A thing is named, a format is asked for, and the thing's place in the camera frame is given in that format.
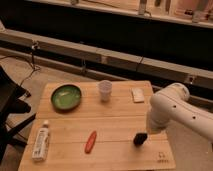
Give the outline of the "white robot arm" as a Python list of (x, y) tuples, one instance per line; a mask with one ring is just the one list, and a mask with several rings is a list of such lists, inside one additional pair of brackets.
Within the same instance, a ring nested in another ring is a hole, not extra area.
[(147, 112), (147, 132), (158, 134), (174, 120), (209, 140), (213, 149), (213, 113), (188, 103), (190, 92), (182, 83), (173, 83), (154, 93)]

